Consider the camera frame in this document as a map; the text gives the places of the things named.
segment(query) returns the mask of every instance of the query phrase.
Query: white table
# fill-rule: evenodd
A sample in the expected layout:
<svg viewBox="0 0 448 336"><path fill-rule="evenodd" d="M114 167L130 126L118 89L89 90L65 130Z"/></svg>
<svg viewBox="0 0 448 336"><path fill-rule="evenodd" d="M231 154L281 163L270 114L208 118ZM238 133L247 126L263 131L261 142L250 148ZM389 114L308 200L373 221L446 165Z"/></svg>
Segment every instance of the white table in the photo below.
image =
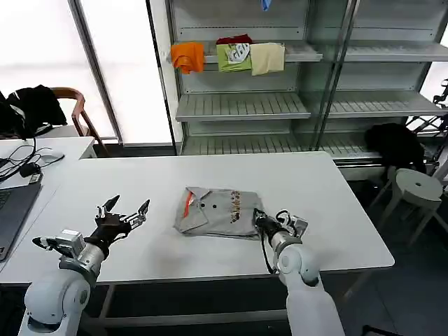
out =
<svg viewBox="0 0 448 336"><path fill-rule="evenodd" d="M289 209L309 221L303 237L323 271L390 267L394 259L329 154L324 152L80 160L0 273L0 283L29 283L58 264L58 253L32 244L64 228L85 236L96 206L130 214L151 199L148 220L112 245L99 281L266 274L259 241L184 237L172 227L186 186L255 191L267 213Z"/></svg>
<svg viewBox="0 0 448 336"><path fill-rule="evenodd" d="M36 140L36 149L42 147L48 147L54 149L55 151L62 152L65 154L64 159L59 162L55 162L54 164L42 168L43 178L41 182L41 191L29 212L25 223L22 226L22 229L15 240L13 250L18 247L20 242L23 240L24 236L27 234L30 227L33 225L36 218L45 208L47 203L52 199L55 194L57 187L63 182L67 174L69 173L68 167L71 166L74 162L77 162L81 158L88 158L95 156L95 152L93 151L93 143L94 139L91 136L86 137L74 137L74 138L47 138L47 139L37 139ZM26 144L33 144L33 140L0 140L0 158L7 158L17 147ZM21 159L26 157L32 151L31 148L21 148L19 149L13 156L15 159ZM25 186L28 184L29 179L31 177L22 178L18 173L11 177L10 179L0 183L0 189L17 187L17 186ZM4 268L6 262L0 263L0 271Z"/></svg>

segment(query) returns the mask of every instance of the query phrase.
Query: green t-shirt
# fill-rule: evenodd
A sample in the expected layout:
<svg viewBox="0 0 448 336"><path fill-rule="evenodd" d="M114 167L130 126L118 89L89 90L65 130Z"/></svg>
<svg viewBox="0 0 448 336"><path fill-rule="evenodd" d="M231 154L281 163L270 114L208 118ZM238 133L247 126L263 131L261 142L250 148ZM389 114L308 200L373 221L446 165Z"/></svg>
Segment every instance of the green t-shirt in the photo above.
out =
<svg viewBox="0 0 448 336"><path fill-rule="evenodd" d="M220 72L252 69L248 43L218 44L218 68Z"/></svg>

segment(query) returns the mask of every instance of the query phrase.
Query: wooden chair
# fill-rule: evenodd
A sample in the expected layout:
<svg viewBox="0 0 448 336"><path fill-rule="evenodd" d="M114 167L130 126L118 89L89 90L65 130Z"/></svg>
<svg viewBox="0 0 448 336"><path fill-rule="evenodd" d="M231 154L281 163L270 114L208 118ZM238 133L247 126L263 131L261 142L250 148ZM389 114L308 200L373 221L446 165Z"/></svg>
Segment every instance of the wooden chair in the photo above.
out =
<svg viewBox="0 0 448 336"><path fill-rule="evenodd" d="M84 98L83 94L75 89L70 88L70 87L52 87L51 90L55 93L55 96L58 99L75 99L76 100L76 105L75 105L75 108L73 109L73 113L71 114L71 119L73 120L73 125L75 126L76 131L78 132L79 136L80 137L94 137L94 139L98 142L98 144L103 148L106 156L110 156L103 141L99 137L98 132L95 129L95 126L92 124L92 122L89 119L89 116L84 111L85 98ZM87 125L87 129L81 125L81 123L79 121L80 116L83 117L85 124Z"/></svg>

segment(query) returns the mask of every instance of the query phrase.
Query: folded clothes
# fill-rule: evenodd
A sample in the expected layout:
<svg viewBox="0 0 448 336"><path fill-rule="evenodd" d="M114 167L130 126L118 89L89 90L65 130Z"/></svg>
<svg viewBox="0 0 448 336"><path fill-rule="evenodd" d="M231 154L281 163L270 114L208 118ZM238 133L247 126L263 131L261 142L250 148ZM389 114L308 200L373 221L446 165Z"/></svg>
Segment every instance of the folded clothes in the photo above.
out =
<svg viewBox="0 0 448 336"><path fill-rule="evenodd" d="M252 76L284 70L285 47L278 43L251 44Z"/></svg>
<svg viewBox="0 0 448 336"><path fill-rule="evenodd" d="M252 38L249 37L248 34L245 35L238 35L233 37L223 37L219 38L216 42L216 44L231 44L231 43L249 43L252 44Z"/></svg>
<svg viewBox="0 0 448 336"><path fill-rule="evenodd" d="M262 209L255 192L187 187L174 227L185 235L259 239L253 210Z"/></svg>
<svg viewBox="0 0 448 336"><path fill-rule="evenodd" d="M181 68L182 74L203 72L204 46L197 42L172 45L171 60L175 68Z"/></svg>
<svg viewBox="0 0 448 336"><path fill-rule="evenodd" d="M219 44L216 51L220 72L249 70L252 67L248 43Z"/></svg>

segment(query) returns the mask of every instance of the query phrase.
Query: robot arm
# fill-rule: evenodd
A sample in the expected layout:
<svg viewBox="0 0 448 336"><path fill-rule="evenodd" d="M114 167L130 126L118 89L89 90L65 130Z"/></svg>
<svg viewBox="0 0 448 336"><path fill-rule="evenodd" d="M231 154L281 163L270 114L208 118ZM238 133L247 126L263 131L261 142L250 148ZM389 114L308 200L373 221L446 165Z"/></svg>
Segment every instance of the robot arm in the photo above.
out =
<svg viewBox="0 0 448 336"><path fill-rule="evenodd" d="M261 233L262 242L264 234L267 235L274 250L280 280L288 288L286 310L292 335L345 335L335 303L320 281L314 254L300 239L306 226L297 224L303 222L295 218L291 220L289 215L287 219L282 220L278 216L274 219L256 209L254 223Z"/></svg>
<svg viewBox="0 0 448 336"><path fill-rule="evenodd" d="M64 230L57 237L33 239L37 246L54 249L62 256L59 269L28 287L19 336L76 336L90 289L95 287L101 263L109 256L109 246L126 238L146 220L149 200L136 213L126 216L110 212L118 198L98 207L97 229L86 239L71 230Z"/></svg>

